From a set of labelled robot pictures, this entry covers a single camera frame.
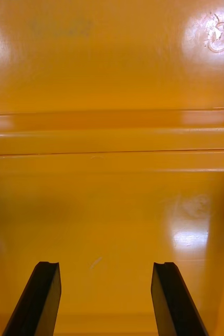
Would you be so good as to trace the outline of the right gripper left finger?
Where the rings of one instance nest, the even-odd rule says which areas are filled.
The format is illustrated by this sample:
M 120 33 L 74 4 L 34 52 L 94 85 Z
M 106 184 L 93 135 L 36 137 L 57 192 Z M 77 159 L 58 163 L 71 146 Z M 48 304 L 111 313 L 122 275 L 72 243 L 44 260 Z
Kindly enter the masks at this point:
M 59 263 L 33 269 L 3 335 L 53 335 L 61 297 Z

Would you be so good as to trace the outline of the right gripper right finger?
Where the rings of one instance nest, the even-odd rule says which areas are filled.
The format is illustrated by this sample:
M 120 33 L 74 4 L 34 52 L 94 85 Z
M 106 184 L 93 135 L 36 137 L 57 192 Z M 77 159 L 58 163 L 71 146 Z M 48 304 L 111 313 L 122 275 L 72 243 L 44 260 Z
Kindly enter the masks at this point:
M 151 296 L 159 335 L 208 335 L 174 263 L 154 263 Z

